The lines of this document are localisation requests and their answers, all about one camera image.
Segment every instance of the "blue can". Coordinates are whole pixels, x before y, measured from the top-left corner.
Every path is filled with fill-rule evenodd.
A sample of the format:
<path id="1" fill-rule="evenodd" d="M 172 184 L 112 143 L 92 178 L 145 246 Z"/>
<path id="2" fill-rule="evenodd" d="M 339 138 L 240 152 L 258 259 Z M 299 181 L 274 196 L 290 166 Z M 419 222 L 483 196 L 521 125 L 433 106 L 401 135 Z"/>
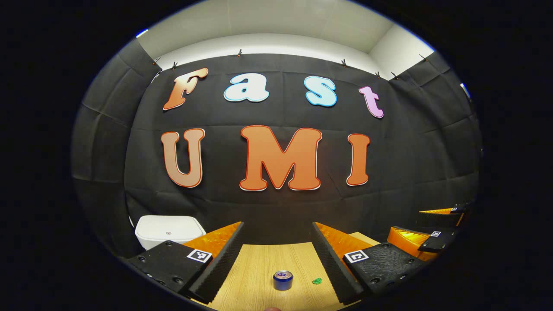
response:
<path id="1" fill-rule="evenodd" d="M 273 275 L 273 286 L 278 291 L 287 291 L 292 287 L 294 276 L 290 271 L 277 271 Z"/>

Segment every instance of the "white box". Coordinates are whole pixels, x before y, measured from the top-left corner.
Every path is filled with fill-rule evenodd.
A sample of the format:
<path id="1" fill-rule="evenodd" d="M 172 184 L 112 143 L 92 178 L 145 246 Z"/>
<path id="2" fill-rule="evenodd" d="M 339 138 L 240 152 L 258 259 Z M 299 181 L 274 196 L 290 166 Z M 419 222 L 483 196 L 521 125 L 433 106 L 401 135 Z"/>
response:
<path id="1" fill-rule="evenodd" d="M 134 234 L 142 247 L 149 250 L 167 240 L 186 243 L 206 232 L 194 217 L 146 215 L 138 220 Z"/>

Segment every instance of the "cutout letter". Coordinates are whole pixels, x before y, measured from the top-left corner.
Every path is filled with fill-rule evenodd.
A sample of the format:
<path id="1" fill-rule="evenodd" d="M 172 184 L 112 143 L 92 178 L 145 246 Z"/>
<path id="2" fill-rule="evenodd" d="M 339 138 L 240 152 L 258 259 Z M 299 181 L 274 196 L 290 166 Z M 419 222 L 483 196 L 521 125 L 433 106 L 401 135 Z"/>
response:
<path id="1" fill-rule="evenodd" d="M 192 93 L 194 87 L 196 87 L 196 83 L 198 83 L 197 77 L 205 76 L 207 76 L 207 68 L 198 69 L 188 74 L 178 76 L 175 79 L 175 86 L 169 96 L 169 100 L 163 106 L 163 110 L 177 108 L 184 104 L 186 100 L 184 98 L 184 91 L 186 91 L 187 94 Z"/>
<path id="2" fill-rule="evenodd" d="M 336 104 L 338 97 L 336 97 L 336 93 L 334 93 L 336 85 L 334 85 L 332 80 L 323 77 L 309 76 L 305 78 L 304 85 L 310 90 L 310 92 L 305 93 L 305 97 L 307 97 L 307 100 L 312 105 L 331 107 Z"/>
<path id="3" fill-rule="evenodd" d="M 246 178 L 240 188 L 247 191 L 261 191 L 267 182 L 261 178 L 262 166 L 277 189 L 282 188 L 286 177 L 294 167 L 294 177 L 288 182 L 292 190 L 315 190 L 321 185 L 317 178 L 317 146 L 322 133 L 314 128 L 301 128 L 294 133 L 283 152 L 267 126 L 252 125 L 241 131 L 248 141 L 248 162 Z"/>
<path id="4" fill-rule="evenodd" d="M 269 97 L 265 91 L 267 78 L 260 74 L 242 74 L 231 79 L 233 85 L 229 86 L 223 96 L 228 101 L 249 100 L 252 102 L 264 101 Z"/>
<path id="5" fill-rule="evenodd" d="M 176 143 L 179 140 L 177 132 L 167 132 L 161 135 L 163 156 L 167 174 L 175 184 L 187 188 L 194 188 L 202 181 L 202 155 L 200 141 L 205 131 L 201 128 L 192 128 L 184 132 L 184 139 L 188 142 L 188 157 L 190 158 L 190 172 L 180 171 L 176 161 Z"/>
<path id="6" fill-rule="evenodd" d="M 367 146 L 371 140 L 363 134 L 351 134 L 347 140 L 351 144 L 351 172 L 346 183 L 348 186 L 360 186 L 369 180 L 366 173 Z"/>
<path id="7" fill-rule="evenodd" d="M 365 102 L 367 103 L 367 108 L 369 108 L 371 115 L 375 118 L 382 118 L 384 116 L 384 112 L 377 107 L 377 102 L 374 101 L 378 99 L 378 95 L 373 93 L 371 88 L 368 86 L 361 87 L 359 89 L 359 93 L 365 96 Z"/>

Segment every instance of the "light blue letter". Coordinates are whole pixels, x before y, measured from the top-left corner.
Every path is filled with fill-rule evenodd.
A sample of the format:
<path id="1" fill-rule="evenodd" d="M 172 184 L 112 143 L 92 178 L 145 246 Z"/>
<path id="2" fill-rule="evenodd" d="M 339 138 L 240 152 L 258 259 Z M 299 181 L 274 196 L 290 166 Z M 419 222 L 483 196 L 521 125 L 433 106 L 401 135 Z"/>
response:
<path id="1" fill-rule="evenodd" d="M 336 85 L 334 85 L 332 80 L 323 77 L 309 76 L 305 78 L 304 85 L 311 91 L 305 93 L 305 97 L 307 97 L 307 100 L 312 105 L 331 107 L 336 104 L 338 97 L 336 97 L 334 93 Z"/>
<path id="2" fill-rule="evenodd" d="M 260 74 L 242 74 L 231 79 L 233 85 L 229 86 L 223 96 L 228 101 L 249 100 L 259 102 L 269 97 L 269 92 L 265 91 L 267 78 Z"/>

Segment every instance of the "letter m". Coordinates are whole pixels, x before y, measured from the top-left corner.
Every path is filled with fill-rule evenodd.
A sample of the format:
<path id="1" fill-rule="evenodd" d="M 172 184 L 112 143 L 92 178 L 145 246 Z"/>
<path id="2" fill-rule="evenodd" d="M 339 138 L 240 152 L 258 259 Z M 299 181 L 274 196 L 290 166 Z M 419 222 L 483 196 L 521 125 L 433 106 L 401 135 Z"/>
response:
<path id="1" fill-rule="evenodd" d="M 315 190 L 321 185 L 317 178 L 317 146 L 322 133 L 314 128 L 300 128 L 282 151 L 273 131 L 267 126 L 252 125 L 241 131 L 248 141 L 246 178 L 240 188 L 261 191 L 267 182 L 261 177 L 262 166 L 277 189 L 282 188 L 294 167 L 294 177 L 288 182 L 292 190 Z"/>

